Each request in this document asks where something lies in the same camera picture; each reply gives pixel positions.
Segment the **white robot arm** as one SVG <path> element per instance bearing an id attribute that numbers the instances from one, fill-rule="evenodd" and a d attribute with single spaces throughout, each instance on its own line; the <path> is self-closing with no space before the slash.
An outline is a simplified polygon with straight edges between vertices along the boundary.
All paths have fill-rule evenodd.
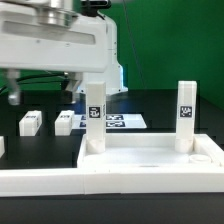
<path id="1" fill-rule="evenodd" d="M 21 102 L 23 70 L 62 72 L 67 89 L 84 93 L 88 81 L 107 92 L 124 90 L 117 61 L 117 27 L 102 14 L 117 0 L 0 0 L 0 69 L 8 101 Z"/>

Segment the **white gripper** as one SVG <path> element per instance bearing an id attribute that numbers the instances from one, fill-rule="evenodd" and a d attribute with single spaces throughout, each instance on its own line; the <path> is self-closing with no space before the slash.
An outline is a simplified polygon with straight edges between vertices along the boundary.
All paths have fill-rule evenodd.
<path id="1" fill-rule="evenodd" d="M 17 69 L 69 72 L 65 90 L 75 93 L 80 72 L 106 69 L 107 50 L 107 25 L 100 18 L 79 15 L 66 28 L 40 23 L 32 7 L 0 2 L 0 68 L 8 69 L 11 105 L 20 104 Z"/>

